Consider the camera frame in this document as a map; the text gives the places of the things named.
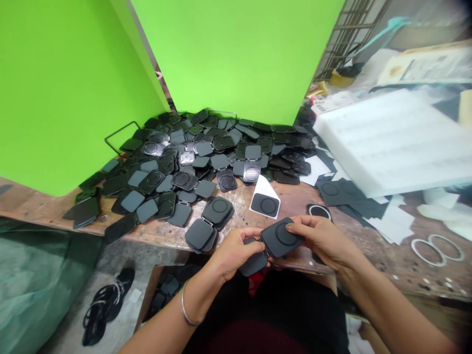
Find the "silver bangle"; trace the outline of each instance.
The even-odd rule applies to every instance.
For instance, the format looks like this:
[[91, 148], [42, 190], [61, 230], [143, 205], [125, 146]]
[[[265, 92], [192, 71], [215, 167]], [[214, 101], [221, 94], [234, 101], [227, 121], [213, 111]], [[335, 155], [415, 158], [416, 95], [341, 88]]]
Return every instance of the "silver bangle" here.
[[183, 312], [183, 316], [185, 317], [185, 320], [187, 321], [187, 323], [188, 323], [189, 325], [191, 325], [192, 327], [196, 327], [196, 326], [198, 326], [200, 323], [202, 323], [202, 321], [201, 321], [201, 322], [192, 322], [192, 321], [188, 318], [187, 312], [185, 312], [185, 306], [183, 305], [183, 294], [184, 294], [184, 292], [185, 292], [185, 286], [187, 285], [188, 280], [183, 284], [183, 287], [182, 287], [182, 312]]

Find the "green backdrop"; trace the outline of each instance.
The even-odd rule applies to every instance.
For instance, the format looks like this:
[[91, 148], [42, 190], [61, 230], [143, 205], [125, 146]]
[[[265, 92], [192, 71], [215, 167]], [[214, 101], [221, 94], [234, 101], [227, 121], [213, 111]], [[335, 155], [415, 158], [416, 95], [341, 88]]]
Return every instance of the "green backdrop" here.
[[131, 0], [179, 111], [292, 124], [343, 0]]
[[125, 0], [1, 1], [0, 53], [0, 176], [39, 191], [70, 192], [116, 155], [107, 135], [168, 110]]

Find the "green fabric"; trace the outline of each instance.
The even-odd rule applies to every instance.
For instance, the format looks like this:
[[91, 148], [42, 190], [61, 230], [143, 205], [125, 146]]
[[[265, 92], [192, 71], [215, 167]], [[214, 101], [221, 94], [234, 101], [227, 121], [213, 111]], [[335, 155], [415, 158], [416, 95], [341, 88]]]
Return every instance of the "green fabric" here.
[[35, 353], [91, 277], [102, 238], [0, 219], [0, 352]]
[[126, 1], [111, 1], [0, 1], [0, 176], [65, 195], [116, 156], [105, 137], [169, 109]]
[[344, 0], [131, 0], [179, 111], [292, 124]]

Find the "metal wire frame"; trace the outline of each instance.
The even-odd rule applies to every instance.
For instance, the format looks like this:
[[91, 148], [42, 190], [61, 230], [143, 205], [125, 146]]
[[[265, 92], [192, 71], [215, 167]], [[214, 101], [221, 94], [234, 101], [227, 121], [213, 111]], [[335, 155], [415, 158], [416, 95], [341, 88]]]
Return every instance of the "metal wire frame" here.
[[[353, 51], [353, 48], [362, 48], [372, 37], [379, 21], [384, 16], [392, 0], [384, 0], [375, 19], [366, 23], [367, 16], [371, 13], [373, 5], [379, 0], [354, 0], [351, 5], [344, 3], [338, 18], [345, 16], [342, 24], [336, 24], [331, 32], [328, 44], [320, 63], [323, 63], [316, 72], [314, 81], [328, 80], [332, 71], [338, 67]], [[368, 30], [364, 37], [359, 40], [361, 30]]]

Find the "wooden table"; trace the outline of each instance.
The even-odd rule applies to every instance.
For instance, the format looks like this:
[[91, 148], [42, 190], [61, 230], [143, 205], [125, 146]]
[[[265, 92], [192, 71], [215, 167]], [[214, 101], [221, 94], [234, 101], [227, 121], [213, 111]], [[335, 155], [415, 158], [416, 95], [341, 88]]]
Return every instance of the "wooden table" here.
[[[272, 186], [281, 199], [279, 220], [287, 216], [306, 214], [307, 204], [324, 204], [319, 192], [305, 183], [294, 186], [273, 182]], [[72, 230], [73, 222], [63, 220], [61, 217], [73, 206], [75, 195], [79, 191], [76, 189], [64, 197], [54, 198], [0, 178], [0, 215], [52, 228]], [[221, 193], [219, 189], [215, 191], [216, 195], [231, 201], [235, 208], [234, 216], [218, 234], [217, 245], [232, 228], [247, 225], [265, 228], [274, 223], [271, 218], [249, 211], [253, 192], [254, 187], [246, 187], [240, 180], [238, 180], [237, 190], [228, 193]], [[407, 205], [401, 208], [415, 216], [412, 226], [415, 235], [405, 239], [400, 246], [389, 244], [377, 231], [362, 227], [359, 222], [337, 208], [330, 207], [330, 211], [333, 222], [356, 243], [372, 264], [385, 273], [404, 293], [446, 296], [470, 301], [472, 298], [472, 244], [449, 231], [442, 222], [421, 216], [416, 211], [416, 206], [423, 203], [421, 193], [408, 193], [404, 194], [404, 197]], [[113, 198], [102, 197], [100, 202], [102, 213], [98, 219], [91, 225], [76, 231], [103, 236], [107, 226], [122, 217], [111, 212], [114, 201]], [[200, 201], [192, 206], [193, 211], [186, 228], [175, 227], [163, 220], [150, 220], [139, 225], [124, 239], [190, 251], [185, 243], [184, 234], [188, 226], [201, 216], [205, 204], [205, 201]], [[430, 234], [445, 236], [456, 243], [464, 251], [465, 260], [462, 262], [448, 260], [444, 267], [434, 267], [422, 261], [413, 252], [410, 243], [414, 238], [426, 240]], [[445, 254], [451, 257], [457, 256], [457, 251], [449, 244], [438, 242], [438, 245]], [[433, 262], [440, 260], [435, 251], [427, 246], [421, 247], [420, 251], [424, 257]], [[318, 274], [332, 273], [330, 268], [317, 263], [313, 259], [312, 252], [305, 247], [299, 247], [278, 259], [276, 264]]]

